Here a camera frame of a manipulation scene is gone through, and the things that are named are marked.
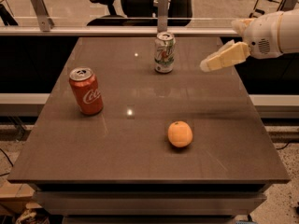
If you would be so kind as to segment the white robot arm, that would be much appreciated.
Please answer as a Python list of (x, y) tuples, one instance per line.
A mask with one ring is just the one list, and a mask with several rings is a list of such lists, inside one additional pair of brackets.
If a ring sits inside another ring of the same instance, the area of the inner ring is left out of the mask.
[(242, 37), (230, 40), (200, 62), (204, 72), (243, 63), (249, 56), (256, 59), (277, 58), (299, 52), (299, 9), (278, 11), (259, 18), (234, 20), (233, 29)]

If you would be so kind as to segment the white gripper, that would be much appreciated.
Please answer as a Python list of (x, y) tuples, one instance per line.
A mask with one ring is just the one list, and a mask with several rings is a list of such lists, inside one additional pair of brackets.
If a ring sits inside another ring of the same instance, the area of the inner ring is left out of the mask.
[(231, 40), (218, 51), (200, 62), (204, 72), (220, 70), (243, 63), (249, 56), (256, 59), (277, 58), (282, 55), (279, 46), (279, 30), (283, 12), (263, 15), (259, 18), (239, 19), (231, 22), (232, 28), (242, 35), (244, 42)]

